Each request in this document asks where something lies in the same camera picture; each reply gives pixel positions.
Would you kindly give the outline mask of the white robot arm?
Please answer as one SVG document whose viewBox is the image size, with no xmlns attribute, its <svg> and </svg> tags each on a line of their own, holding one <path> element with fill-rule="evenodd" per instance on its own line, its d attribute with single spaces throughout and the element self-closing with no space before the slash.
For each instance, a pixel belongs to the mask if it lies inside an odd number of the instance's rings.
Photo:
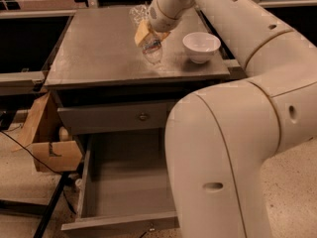
<svg viewBox="0 0 317 238">
<path fill-rule="evenodd" d="M 183 238 L 271 238 L 264 161 L 317 134 L 317 48 L 252 0 L 154 0 L 167 32 L 196 4 L 246 78 L 188 94 L 165 127 L 166 164 Z"/>
</svg>

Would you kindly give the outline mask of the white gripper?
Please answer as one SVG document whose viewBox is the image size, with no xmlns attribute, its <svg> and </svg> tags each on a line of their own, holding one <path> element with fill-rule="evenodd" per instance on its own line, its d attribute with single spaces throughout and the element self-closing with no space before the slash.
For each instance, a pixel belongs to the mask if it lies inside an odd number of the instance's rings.
<svg viewBox="0 0 317 238">
<path fill-rule="evenodd" d="M 179 23 L 178 19 L 171 18 L 164 13 L 159 7 L 159 0 L 153 0 L 148 8 L 148 19 L 155 34 L 162 42 L 168 37 L 170 31 Z M 136 31 L 134 40 L 137 47 L 141 45 L 144 39 L 151 33 L 149 21 L 143 19 Z"/>
</svg>

